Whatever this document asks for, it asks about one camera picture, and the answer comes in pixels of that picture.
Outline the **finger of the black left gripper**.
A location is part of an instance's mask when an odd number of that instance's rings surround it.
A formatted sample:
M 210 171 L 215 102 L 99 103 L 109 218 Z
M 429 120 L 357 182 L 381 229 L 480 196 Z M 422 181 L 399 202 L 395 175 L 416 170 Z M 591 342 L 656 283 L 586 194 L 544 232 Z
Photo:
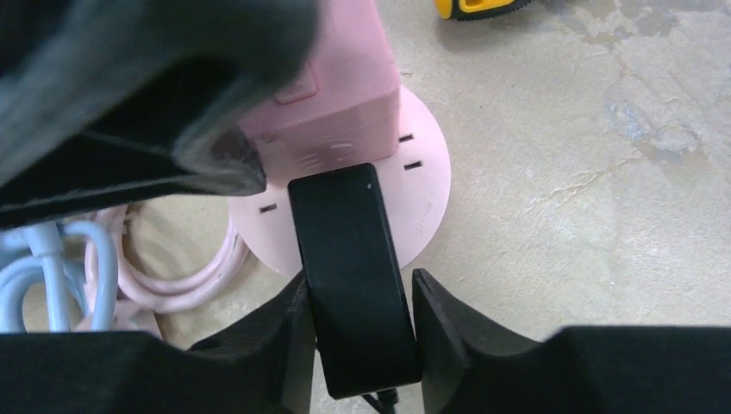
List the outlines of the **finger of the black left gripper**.
M 266 188 L 234 131 L 300 72 L 315 1 L 4 1 L 1 226 Z

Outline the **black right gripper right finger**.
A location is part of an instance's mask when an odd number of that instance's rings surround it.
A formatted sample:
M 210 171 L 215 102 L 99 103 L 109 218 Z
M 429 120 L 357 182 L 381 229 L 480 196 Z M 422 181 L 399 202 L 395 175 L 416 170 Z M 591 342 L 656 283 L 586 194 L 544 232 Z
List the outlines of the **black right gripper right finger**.
M 730 331 L 571 326 L 521 336 L 416 269 L 428 413 L 727 413 Z

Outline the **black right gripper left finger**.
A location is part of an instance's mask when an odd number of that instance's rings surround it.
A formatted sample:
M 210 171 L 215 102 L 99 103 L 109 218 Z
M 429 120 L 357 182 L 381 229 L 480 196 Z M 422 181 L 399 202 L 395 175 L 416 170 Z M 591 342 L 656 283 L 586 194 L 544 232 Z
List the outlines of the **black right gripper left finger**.
M 314 329 L 303 276 L 183 350 L 148 333 L 1 338 L 4 413 L 306 413 Z

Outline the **pink cube power socket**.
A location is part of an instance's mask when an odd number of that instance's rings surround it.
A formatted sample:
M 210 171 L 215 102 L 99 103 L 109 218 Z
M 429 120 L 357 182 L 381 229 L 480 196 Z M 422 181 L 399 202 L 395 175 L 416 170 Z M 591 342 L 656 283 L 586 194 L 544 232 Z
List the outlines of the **pink cube power socket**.
M 230 198 L 229 215 L 273 271 L 301 267 L 286 186 L 293 179 L 371 163 L 398 264 L 432 240 L 445 215 L 451 165 L 427 106 L 400 83 L 373 1 L 323 1 L 316 44 L 300 77 L 239 123 L 267 178 L 264 192 Z

